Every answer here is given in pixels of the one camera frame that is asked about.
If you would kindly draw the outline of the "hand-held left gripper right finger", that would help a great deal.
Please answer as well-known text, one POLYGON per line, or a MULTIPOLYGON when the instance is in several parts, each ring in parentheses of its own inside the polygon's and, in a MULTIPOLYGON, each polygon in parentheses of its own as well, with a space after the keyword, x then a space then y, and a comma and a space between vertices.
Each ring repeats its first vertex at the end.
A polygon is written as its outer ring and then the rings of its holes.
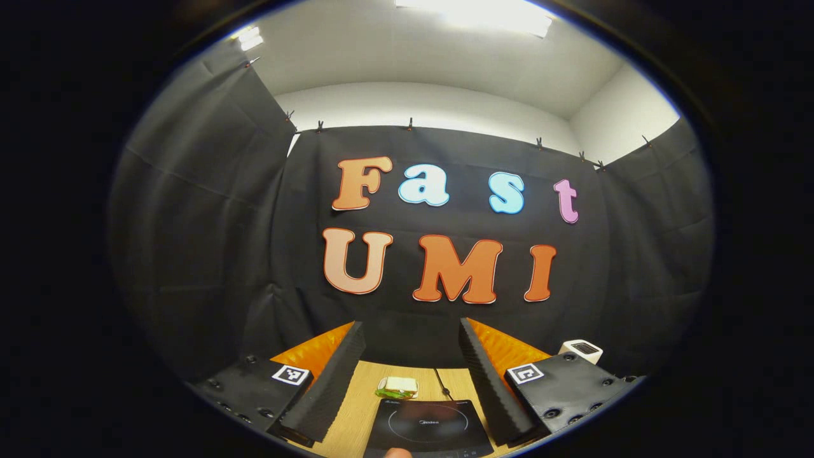
POLYGON ((468 317, 459 322, 459 345, 489 432, 507 447, 569 429, 644 379, 600 368, 602 349, 587 341, 566 341, 551 355, 468 317))

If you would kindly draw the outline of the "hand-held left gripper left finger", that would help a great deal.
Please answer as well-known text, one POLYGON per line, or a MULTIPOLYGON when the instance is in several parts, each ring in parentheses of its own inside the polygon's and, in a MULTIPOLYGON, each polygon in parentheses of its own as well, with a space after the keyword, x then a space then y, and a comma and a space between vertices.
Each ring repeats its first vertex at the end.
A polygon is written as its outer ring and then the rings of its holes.
POLYGON ((256 434, 311 448, 328 435, 365 348, 363 323, 352 321, 188 386, 256 434))

